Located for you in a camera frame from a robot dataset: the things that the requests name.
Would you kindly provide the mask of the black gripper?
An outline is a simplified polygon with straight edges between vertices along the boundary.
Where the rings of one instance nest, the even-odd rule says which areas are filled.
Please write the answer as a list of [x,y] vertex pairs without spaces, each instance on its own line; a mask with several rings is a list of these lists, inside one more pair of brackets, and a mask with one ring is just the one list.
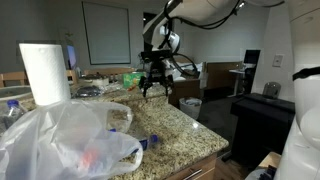
[[166,64],[164,61],[172,57],[170,50],[144,51],[141,53],[143,63],[150,64],[147,76],[142,76],[139,87],[143,88],[143,97],[146,97],[147,90],[154,82],[158,82],[165,87],[165,96],[169,96],[172,91],[173,78],[166,74]]

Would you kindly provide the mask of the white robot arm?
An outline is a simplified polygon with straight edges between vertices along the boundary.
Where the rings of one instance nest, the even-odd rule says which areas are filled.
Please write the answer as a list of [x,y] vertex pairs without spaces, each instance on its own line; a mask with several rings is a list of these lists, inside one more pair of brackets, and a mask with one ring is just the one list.
[[320,180],[320,0],[167,0],[143,29],[151,48],[145,62],[172,59],[180,38],[165,26],[172,20],[215,29],[238,13],[240,4],[288,6],[291,28],[295,117],[274,180]]

